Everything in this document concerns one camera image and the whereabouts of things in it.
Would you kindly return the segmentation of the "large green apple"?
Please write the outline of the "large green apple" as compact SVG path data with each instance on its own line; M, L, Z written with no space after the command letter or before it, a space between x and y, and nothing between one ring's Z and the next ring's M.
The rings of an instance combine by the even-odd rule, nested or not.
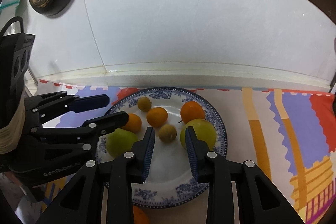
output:
M105 148L109 155L117 158L125 152L130 151L136 141L138 141L136 134L117 128L114 132L106 135Z
M206 142L209 149L211 151L213 150L214 145L217 141L217 132L214 126L205 119L194 119L183 126L180 132L180 142L184 149L186 149L185 130L188 127L193 127L197 138Z

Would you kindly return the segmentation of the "small orange mandarin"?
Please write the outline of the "small orange mandarin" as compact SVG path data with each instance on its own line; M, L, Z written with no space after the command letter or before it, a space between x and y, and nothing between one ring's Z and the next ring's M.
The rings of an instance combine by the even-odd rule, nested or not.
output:
M129 114L129 119L126 125L122 127L122 129L137 134L142 128L142 120L141 118L133 113Z
M153 128L163 126L168 119L167 111L162 107L155 107L148 111L146 120Z

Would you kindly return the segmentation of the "small brown passion fruit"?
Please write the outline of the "small brown passion fruit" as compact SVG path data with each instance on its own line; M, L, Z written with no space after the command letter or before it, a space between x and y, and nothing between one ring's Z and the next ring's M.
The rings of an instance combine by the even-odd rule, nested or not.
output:
M147 97L140 97L137 100L137 106L139 110L147 113L151 109L151 101Z

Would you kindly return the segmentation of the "large orange mandarin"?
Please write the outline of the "large orange mandarin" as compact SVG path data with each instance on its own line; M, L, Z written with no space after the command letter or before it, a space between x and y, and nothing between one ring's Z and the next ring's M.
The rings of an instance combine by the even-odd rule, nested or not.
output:
M137 206L133 206L133 215L135 224L149 224L149 218L146 213Z

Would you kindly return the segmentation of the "colourful patterned tablecloth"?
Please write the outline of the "colourful patterned tablecloth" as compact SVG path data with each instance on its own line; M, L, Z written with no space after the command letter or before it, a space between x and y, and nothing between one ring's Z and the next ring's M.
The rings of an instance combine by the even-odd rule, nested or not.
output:
M106 93L113 103L121 88L47 83L42 93ZM219 113L227 133L228 160L253 160L305 223L318 223L335 200L335 95L281 89L187 89Z

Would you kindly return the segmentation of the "blue white porcelain plate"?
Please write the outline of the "blue white porcelain plate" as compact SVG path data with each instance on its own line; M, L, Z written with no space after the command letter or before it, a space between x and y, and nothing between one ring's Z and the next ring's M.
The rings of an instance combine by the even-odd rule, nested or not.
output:
M205 111L205 118L217 132L213 149L218 154L227 154L227 133L221 116L207 100L195 92L186 89L159 87L148 89L122 88L117 92L117 99L107 114L125 111L134 113L142 119L142 129L138 138L142 139L149 124L146 114L137 107L141 97L150 99L153 107L162 107L168 112L168 123L181 131L184 124L181 121L180 110L184 103L195 101ZM132 185L133 203L137 206L151 209L175 207L201 195L208 184L199 184L193 178L187 152L182 147L180 139L176 138L170 144L155 140L149 175L143 184Z

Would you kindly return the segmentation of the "green white paper towel pack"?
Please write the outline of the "green white paper towel pack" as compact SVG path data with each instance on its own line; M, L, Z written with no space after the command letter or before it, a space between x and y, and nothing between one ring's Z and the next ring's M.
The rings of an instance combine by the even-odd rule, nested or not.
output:
M20 0L2 0L1 12L11 11L15 14L17 7L20 4Z

